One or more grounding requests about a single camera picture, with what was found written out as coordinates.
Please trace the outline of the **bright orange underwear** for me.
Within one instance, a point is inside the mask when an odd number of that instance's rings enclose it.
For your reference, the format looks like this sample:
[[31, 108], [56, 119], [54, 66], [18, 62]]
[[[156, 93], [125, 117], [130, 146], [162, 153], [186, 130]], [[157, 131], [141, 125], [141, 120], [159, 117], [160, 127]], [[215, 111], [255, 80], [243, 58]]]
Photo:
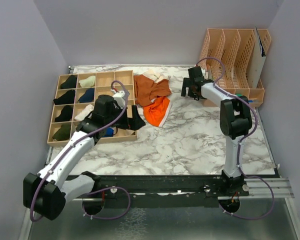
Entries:
[[159, 97], [148, 106], [143, 107], [146, 121], [155, 127], [163, 127], [172, 107], [172, 102], [166, 97]]

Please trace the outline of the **rust brown underwear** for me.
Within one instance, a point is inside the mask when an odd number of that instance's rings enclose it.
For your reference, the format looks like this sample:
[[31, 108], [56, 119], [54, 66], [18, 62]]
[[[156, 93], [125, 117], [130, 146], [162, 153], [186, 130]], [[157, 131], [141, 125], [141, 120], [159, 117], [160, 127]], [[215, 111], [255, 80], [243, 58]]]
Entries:
[[151, 105], [157, 98], [167, 97], [172, 93], [168, 78], [152, 69], [135, 75], [133, 80], [135, 102], [142, 107]]

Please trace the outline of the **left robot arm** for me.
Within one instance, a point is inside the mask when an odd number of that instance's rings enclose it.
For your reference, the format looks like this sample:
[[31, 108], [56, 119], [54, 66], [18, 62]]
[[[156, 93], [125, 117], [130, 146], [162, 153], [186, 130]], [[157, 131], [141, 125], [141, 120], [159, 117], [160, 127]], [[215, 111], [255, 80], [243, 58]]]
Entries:
[[80, 196], [96, 197], [102, 192], [100, 178], [85, 171], [72, 180], [68, 176], [79, 160], [103, 138], [107, 129], [136, 131], [145, 126], [137, 107], [132, 117], [127, 107], [130, 93], [112, 89], [112, 95], [99, 95], [94, 109], [77, 125], [66, 146], [54, 160], [37, 174], [28, 173], [23, 180], [23, 205], [30, 210], [32, 222], [39, 221], [35, 214], [49, 220], [56, 219], [65, 205]]

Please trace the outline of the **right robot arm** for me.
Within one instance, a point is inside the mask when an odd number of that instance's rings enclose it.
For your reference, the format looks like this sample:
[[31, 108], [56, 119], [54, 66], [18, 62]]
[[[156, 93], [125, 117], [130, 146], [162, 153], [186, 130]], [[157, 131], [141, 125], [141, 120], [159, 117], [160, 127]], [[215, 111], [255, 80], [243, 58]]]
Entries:
[[225, 164], [221, 171], [220, 191], [230, 196], [244, 184], [242, 158], [245, 137], [252, 128], [251, 108], [245, 96], [233, 95], [205, 79], [199, 66], [188, 69], [183, 79], [181, 96], [194, 100], [207, 99], [219, 107], [219, 126], [225, 136]]

